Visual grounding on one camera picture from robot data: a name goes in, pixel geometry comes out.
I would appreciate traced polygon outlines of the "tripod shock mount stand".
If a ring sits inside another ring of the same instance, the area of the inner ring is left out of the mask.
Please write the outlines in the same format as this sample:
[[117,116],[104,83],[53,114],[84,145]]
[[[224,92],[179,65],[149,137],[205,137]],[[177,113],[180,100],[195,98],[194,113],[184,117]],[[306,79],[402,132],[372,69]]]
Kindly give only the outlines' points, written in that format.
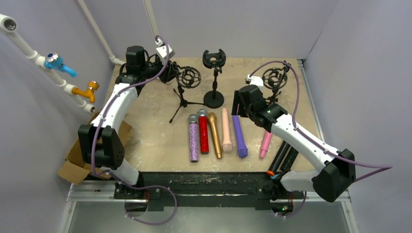
[[176,72],[175,79],[177,81],[177,90],[173,89],[175,94],[179,97],[180,102],[179,102],[179,107],[176,109],[174,115],[171,117],[169,120],[169,123],[172,123],[175,116],[177,115],[178,111],[180,108],[186,108],[188,105],[191,104],[198,104],[198,105],[203,105],[205,104],[203,102],[192,102],[188,101],[184,98],[183,94],[185,92],[185,89],[194,89],[197,86],[200,85],[201,83],[201,74],[200,71],[194,67],[190,66],[180,66],[177,64],[177,62],[172,62],[171,63],[171,69]]
[[268,104],[278,102],[278,96],[282,93],[281,89],[288,81],[288,72],[290,68],[284,65],[282,68],[273,67],[267,69],[262,76],[263,84],[272,91],[272,95],[266,98]]

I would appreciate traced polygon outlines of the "round base shock mount stand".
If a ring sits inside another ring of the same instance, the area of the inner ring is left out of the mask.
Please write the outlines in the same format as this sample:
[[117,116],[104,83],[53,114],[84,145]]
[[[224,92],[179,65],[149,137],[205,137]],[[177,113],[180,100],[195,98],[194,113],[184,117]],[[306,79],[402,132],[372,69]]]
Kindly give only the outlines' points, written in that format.
[[214,77],[212,90],[205,93],[203,102],[208,108],[217,109],[224,103],[223,94],[217,90],[217,77],[222,73],[222,67],[226,63],[226,54],[222,49],[219,49],[217,53],[210,53],[208,50],[205,50],[202,55],[202,62],[204,67],[213,69]]

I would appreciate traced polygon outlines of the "gold metallic microphone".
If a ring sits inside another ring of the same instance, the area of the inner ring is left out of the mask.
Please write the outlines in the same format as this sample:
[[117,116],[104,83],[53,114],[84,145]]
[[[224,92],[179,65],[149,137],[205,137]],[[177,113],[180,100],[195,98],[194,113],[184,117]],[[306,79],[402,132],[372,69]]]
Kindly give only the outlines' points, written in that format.
[[213,145],[214,145],[216,157],[217,157],[217,159],[222,159],[223,158],[223,152],[222,152],[218,127],[217,127],[216,114],[213,113],[213,112],[208,113],[207,114],[207,120],[208,120],[208,124],[209,124],[210,130],[211,130],[211,135],[212,135],[212,140],[213,140]]

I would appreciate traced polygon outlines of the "red glitter microphone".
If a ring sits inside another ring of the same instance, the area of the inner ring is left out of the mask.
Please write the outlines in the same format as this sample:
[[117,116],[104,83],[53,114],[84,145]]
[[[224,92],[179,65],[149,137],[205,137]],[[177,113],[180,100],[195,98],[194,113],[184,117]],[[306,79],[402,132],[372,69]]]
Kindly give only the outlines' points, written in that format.
[[209,153],[209,140],[208,140],[208,128],[207,128],[207,110],[200,109],[197,112],[198,124],[199,124],[199,137],[200,137],[200,151],[201,154]]

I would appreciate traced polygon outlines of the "purple glitter microphone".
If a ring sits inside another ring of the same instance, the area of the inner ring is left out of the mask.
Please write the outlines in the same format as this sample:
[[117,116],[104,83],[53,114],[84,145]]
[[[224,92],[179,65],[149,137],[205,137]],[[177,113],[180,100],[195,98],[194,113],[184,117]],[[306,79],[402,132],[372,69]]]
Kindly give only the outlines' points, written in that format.
[[198,162],[199,160],[199,129],[198,117],[196,114],[190,114],[188,117],[189,123],[189,160]]

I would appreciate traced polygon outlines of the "pink glitter microphone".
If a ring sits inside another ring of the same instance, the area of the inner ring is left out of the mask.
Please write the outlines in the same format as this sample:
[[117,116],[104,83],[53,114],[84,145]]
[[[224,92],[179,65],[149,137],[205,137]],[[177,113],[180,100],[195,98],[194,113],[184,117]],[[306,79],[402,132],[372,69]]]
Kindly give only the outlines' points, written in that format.
[[272,133],[265,131],[262,142],[261,142],[261,146],[260,146],[259,159],[265,158],[268,152],[272,137],[273,137]]

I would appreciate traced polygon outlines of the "violet plastic microphone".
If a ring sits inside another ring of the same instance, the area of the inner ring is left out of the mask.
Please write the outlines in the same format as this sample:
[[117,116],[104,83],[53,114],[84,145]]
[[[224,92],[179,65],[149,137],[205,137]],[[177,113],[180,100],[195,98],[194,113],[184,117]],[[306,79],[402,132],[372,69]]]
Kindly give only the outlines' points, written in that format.
[[235,137],[237,141],[237,153],[240,158],[246,158],[248,156],[248,149],[244,141],[239,116],[232,115],[232,121],[235,131]]

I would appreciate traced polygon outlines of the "cream peach plastic microphone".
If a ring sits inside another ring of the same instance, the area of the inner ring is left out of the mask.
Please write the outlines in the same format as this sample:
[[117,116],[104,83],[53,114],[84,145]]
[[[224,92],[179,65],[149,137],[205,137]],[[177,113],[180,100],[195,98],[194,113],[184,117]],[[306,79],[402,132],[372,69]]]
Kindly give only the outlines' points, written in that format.
[[222,130],[223,130],[223,152],[231,153],[233,144],[230,137],[229,117],[226,108],[222,109]]

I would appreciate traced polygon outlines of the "plain black microphone orange end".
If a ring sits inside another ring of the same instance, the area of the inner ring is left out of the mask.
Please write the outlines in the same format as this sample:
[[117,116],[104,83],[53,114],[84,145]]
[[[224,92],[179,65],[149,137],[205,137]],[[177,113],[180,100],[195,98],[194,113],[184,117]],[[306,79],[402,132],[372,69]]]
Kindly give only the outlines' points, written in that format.
[[283,159],[288,153],[289,148],[290,148],[289,143],[287,143],[286,141],[283,141],[279,147],[279,150],[277,151],[275,155],[275,158],[273,159],[270,167],[268,168],[268,171],[266,172],[267,175],[269,175],[270,177],[273,177],[276,174]]

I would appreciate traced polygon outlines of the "black glitter microphone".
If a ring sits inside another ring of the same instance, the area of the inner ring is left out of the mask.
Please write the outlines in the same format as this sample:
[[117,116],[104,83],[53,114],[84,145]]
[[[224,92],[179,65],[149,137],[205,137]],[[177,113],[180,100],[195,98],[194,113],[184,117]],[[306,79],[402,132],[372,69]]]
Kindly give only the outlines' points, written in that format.
[[298,154],[299,154],[299,152],[295,148],[291,147],[288,154],[286,155],[281,167],[280,167],[280,170],[281,171],[290,170],[291,167],[293,166]]

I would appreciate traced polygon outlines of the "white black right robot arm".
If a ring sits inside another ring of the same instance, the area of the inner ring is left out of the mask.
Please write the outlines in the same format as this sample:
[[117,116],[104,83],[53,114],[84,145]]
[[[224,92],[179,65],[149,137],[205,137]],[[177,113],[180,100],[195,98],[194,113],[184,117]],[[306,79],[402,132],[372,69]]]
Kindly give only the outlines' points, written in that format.
[[323,143],[294,122],[293,117],[277,103],[268,104],[254,84],[234,92],[234,107],[240,117],[248,117],[255,125],[280,137],[303,155],[314,167],[312,171],[283,171],[274,180],[274,199],[288,192],[315,192],[334,202],[356,179],[355,156],[348,150]]

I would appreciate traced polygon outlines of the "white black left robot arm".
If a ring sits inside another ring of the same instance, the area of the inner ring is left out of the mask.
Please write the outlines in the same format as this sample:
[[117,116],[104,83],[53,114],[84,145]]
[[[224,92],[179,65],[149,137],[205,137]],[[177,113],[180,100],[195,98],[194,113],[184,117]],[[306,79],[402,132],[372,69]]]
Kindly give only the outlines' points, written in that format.
[[78,130],[82,159],[91,165],[95,176],[100,176],[96,168],[101,168],[103,173],[110,173],[124,184],[137,185],[141,175],[125,159],[120,125],[145,84],[156,78],[169,79],[173,56],[170,45],[158,46],[152,55],[153,62],[142,46],[127,48],[126,63],[120,68],[109,100],[89,124],[81,125]]

